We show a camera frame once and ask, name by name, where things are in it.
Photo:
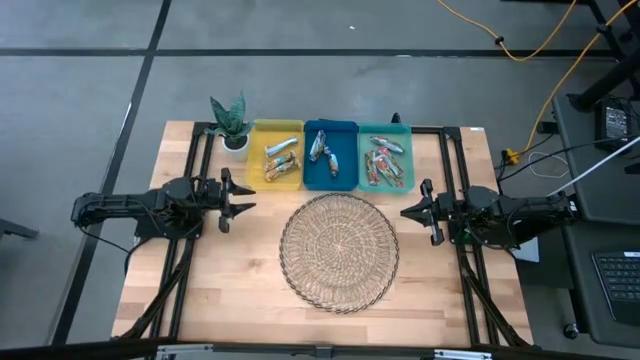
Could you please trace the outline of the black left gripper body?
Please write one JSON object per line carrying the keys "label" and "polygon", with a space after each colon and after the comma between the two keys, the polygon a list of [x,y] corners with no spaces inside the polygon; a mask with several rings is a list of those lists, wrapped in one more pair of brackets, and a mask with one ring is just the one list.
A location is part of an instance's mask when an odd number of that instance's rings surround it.
{"label": "black left gripper body", "polygon": [[228,233],[229,219],[232,217],[229,200],[230,170],[223,168],[220,180],[199,176],[196,182],[196,204],[204,211],[219,211],[218,228],[222,233]]}

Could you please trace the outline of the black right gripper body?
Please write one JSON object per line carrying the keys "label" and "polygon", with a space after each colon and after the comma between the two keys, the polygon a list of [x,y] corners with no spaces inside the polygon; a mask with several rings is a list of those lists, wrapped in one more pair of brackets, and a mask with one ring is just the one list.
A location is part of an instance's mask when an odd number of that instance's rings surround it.
{"label": "black right gripper body", "polygon": [[422,213],[430,213],[432,215],[432,225],[424,226],[431,228],[431,244],[433,246],[441,245],[444,240],[443,231],[439,225],[442,221],[449,221],[454,212],[453,194],[450,192],[439,193],[433,195],[433,184],[430,179],[424,179],[420,185],[422,198],[431,200],[431,209]]}

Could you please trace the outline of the yellow plastic bin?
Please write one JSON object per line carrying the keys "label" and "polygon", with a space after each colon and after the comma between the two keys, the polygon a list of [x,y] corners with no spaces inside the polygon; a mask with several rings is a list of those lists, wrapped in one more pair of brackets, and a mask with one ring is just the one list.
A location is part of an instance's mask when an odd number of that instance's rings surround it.
{"label": "yellow plastic bin", "polygon": [[[276,145],[290,137],[296,136],[298,143],[274,157],[265,155],[265,147]],[[265,180],[264,164],[267,160],[288,154],[296,153],[296,159],[300,167],[292,172],[276,178],[272,182]],[[254,190],[279,190],[295,191],[302,184],[302,162],[304,155],[304,122],[302,120],[281,119],[256,119],[250,133],[250,146],[248,150],[246,182]]]}

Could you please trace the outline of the teal plastic bin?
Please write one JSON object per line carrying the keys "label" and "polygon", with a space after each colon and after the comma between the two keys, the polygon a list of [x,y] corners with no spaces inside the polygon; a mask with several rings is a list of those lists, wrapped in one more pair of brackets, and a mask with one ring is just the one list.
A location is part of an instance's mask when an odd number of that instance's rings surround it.
{"label": "teal plastic bin", "polygon": [[[399,178],[403,183],[403,188],[392,187],[387,180],[383,177],[378,170],[378,176],[380,183],[377,186],[371,186],[368,184],[365,159],[364,155],[370,150],[376,149],[376,145],[370,140],[371,136],[384,136],[392,141],[399,143],[404,149],[403,154],[391,153],[401,168],[404,170],[404,175]],[[388,158],[384,155],[379,155],[375,152],[376,159],[383,157],[388,165]],[[413,153],[412,153],[412,138],[411,129],[406,125],[401,124],[361,124],[359,126],[358,133],[358,174],[359,174],[359,189],[364,192],[378,192],[378,193],[391,193],[391,194],[406,194],[415,184],[414,181],[414,168],[413,168]]]}

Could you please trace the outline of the snake plant in white pot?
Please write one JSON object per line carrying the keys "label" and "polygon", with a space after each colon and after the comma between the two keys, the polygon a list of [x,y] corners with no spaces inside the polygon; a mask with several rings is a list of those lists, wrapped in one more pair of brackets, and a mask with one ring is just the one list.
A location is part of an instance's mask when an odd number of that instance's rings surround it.
{"label": "snake plant in white pot", "polygon": [[221,136],[224,149],[236,160],[245,161],[248,157],[249,135],[252,125],[245,122],[246,100],[244,93],[234,99],[229,109],[218,100],[209,97],[210,106],[216,120],[215,129],[206,129],[207,135]]}

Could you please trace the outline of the blue plastic bin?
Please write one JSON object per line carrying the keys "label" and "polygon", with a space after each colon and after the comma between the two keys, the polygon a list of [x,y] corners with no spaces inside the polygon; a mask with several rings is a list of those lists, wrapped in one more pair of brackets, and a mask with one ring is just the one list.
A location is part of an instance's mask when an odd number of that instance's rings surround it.
{"label": "blue plastic bin", "polygon": [[[329,157],[325,153],[316,161],[310,160],[312,145],[319,131],[324,132],[325,144],[337,160],[336,176],[330,173]],[[358,125],[352,121],[318,119],[305,123],[303,183],[308,190],[351,191],[357,186],[358,131]]]}

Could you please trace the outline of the round woven placemat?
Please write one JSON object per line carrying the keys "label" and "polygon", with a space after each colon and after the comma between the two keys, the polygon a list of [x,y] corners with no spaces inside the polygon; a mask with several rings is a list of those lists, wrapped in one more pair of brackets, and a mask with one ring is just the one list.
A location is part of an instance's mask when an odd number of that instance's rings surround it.
{"label": "round woven placemat", "polygon": [[279,242],[281,272],[290,289],[317,309],[363,311],[391,288],[399,241],[387,217],[348,193],[327,193],[289,217]]}

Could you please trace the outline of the white sheet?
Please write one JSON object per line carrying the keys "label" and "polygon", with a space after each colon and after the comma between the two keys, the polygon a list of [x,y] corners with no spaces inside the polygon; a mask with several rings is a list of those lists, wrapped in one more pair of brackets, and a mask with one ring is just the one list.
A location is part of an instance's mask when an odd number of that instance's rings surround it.
{"label": "white sheet", "polygon": [[531,263],[540,262],[539,240],[534,237],[517,247],[510,250],[511,254],[517,259]]}

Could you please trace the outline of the dark grey desk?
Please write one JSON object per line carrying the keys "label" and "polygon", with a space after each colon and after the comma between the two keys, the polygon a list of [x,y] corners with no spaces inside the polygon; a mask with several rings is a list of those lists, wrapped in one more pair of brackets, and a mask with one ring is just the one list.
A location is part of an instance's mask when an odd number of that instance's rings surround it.
{"label": "dark grey desk", "polygon": [[640,349],[640,327],[614,320],[592,259],[599,252],[640,251],[640,226],[579,222],[564,227],[562,236],[580,332],[598,344]]}
{"label": "dark grey desk", "polygon": [[570,186],[579,199],[583,217],[589,221],[640,225],[640,173],[625,168],[640,165],[640,144],[625,155],[607,159],[609,153],[595,147],[595,115],[576,110],[563,95],[552,100],[563,145],[568,149]]}

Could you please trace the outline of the black table crossbar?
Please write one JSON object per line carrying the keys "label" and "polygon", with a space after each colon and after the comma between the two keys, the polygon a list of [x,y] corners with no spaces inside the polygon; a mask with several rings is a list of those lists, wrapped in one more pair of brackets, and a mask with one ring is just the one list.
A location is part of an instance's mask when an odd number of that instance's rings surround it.
{"label": "black table crossbar", "polygon": [[493,360],[624,360],[616,357],[547,351],[536,347],[507,347],[479,344],[467,348],[453,347],[384,347],[336,345],[273,345],[251,343],[192,343],[172,338],[117,339],[101,342],[49,345],[0,350],[0,360],[131,360],[156,356],[159,346],[173,344],[213,344],[213,352],[306,355],[315,359],[336,356],[394,356],[434,359],[435,349],[467,350],[491,353]]}

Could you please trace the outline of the black power adapter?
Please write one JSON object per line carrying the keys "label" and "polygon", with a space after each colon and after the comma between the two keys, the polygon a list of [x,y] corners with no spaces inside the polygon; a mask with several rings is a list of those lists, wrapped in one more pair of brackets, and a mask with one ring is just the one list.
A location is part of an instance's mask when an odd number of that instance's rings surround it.
{"label": "black power adapter", "polygon": [[615,152],[631,141],[632,117],[619,98],[608,97],[595,106],[595,147]]}

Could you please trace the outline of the black keyboard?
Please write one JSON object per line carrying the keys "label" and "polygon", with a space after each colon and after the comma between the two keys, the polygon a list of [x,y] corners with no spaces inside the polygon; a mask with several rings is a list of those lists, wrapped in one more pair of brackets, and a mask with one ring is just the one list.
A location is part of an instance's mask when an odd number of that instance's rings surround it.
{"label": "black keyboard", "polygon": [[592,259],[614,320],[640,327],[640,251],[599,252]]}

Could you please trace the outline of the grey chair leg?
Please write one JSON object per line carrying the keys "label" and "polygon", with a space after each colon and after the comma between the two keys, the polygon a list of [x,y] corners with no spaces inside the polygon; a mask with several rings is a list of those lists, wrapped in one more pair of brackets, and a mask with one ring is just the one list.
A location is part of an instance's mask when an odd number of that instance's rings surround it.
{"label": "grey chair leg", "polygon": [[0,240],[5,235],[15,235],[25,239],[36,239],[39,235],[37,230],[19,225],[8,220],[0,218]]}

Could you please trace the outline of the black desk leg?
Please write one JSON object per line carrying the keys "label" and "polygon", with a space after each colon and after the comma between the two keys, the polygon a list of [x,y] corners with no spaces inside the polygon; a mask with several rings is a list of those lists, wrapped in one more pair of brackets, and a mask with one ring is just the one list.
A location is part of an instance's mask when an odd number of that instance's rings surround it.
{"label": "black desk leg", "polygon": [[606,24],[606,19],[602,11],[600,10],[599,6],[596,4],[595,0],[583,0],[583,1],[589,7],[594,18],[596,19],[597,32],[604,37],[606,43],[609,45],[609,48],[615,60],[618,62],[620,62],[621,60],[624,60],[626,57],[626,54],[624,53],[619,42],[614,36],[612,27]]}
{"label": "black desk leg", "polygon": [[571,105],[579,111],[590,110],[599,100],[640,70],[640,58],[631,56],[615,65],[607,74],[580,94],[570,96]]}

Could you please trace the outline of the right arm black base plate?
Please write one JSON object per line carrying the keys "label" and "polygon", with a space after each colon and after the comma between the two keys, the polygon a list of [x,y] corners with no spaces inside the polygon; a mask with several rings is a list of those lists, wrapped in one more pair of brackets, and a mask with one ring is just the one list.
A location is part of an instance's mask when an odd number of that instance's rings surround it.
{"label": "right arm black base plate", "polygon": [[491,249],[514,248],[517,243],[507,229],[506,216],[488,209],[457,209],[450,215],[450,242]]}

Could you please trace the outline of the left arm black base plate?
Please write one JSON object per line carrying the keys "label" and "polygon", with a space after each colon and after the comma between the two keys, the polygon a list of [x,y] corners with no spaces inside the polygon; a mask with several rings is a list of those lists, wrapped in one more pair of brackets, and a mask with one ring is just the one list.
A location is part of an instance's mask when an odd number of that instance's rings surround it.
{"label": "left arm black base plate", "polygon": [[169,240],[197,239],[202,231],[203,212],[195,206],[169,202],[160,209],[142,208],[137,218],[135,235],[140,238]]}

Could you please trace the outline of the silver metal bracket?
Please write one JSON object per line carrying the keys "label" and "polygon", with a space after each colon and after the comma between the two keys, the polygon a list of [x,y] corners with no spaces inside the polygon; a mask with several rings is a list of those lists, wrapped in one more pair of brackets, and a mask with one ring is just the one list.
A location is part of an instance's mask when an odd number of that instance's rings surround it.
{"label": "silver metal bracket", "polygon": [[434,360],[493,360],[491,353],[452,350],[452,349],[435,349]]}
{"label": "silver metal bracket", "polygon": [[173,344],[157,348],[156,357],[160,360],[175,360],[178,355],[213,352],[213,344]]}

